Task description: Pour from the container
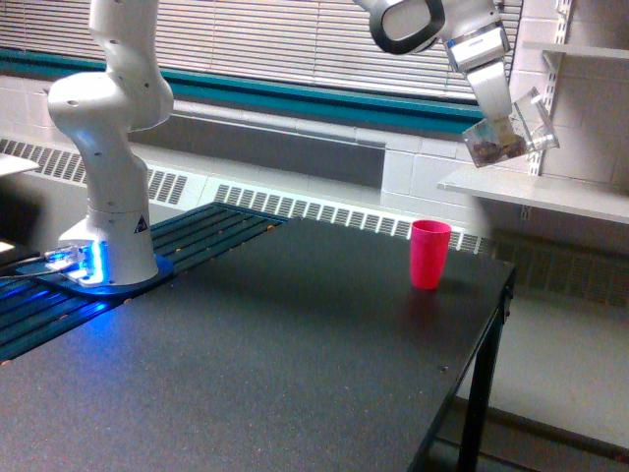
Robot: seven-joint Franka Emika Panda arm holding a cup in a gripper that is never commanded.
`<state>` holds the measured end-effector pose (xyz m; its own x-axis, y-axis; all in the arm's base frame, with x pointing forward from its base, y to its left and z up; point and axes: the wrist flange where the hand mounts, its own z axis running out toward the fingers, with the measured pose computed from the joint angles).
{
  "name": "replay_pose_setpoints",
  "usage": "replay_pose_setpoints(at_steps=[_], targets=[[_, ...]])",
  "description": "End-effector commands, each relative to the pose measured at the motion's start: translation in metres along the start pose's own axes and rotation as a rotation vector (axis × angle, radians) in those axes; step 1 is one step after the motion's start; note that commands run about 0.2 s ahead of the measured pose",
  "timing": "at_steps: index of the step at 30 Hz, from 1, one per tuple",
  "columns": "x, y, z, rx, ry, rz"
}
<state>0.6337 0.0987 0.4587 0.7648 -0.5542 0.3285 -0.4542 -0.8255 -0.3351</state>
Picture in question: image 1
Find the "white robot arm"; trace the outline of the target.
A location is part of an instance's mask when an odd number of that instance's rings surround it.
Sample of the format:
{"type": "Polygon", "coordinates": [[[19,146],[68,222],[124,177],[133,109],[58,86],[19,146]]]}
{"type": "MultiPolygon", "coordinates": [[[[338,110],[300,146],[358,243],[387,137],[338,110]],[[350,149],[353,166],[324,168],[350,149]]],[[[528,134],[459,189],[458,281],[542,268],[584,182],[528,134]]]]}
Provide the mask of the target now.
{"type": "MultiPolygon", "coordinates": [[[[510,44],[490,1],[365,1],[374,43],[402,55],[441,41],[487,119],[512,110],[504,59],[510,44]]],[[[103,49],[102,72],[56,81],[48,111],[77,147],[86,170],[86,217],[61,235],[70,254],[49,260],[83,287],[139,284],[156,277],[149,229],[147,168],[129,144],[134,131],[164,123],[173,92],[156,59],[154,1],[94,1],[89,30],[103,49]]]]}

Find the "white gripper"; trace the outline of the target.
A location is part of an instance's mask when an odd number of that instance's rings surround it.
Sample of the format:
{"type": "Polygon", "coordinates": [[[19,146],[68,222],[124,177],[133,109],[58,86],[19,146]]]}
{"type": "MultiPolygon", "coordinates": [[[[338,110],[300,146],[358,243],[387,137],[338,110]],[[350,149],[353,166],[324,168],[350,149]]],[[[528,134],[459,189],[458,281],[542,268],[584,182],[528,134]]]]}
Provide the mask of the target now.
{"type": "Polygon", "coordinates": [[[510,46],[503,27],[484,27],[449,39],[446,51],[453,69],[469,83],[476,101],[500,143],[513,141],[508,116],[512,99],[507,82],[504,57],[510,46]]]}

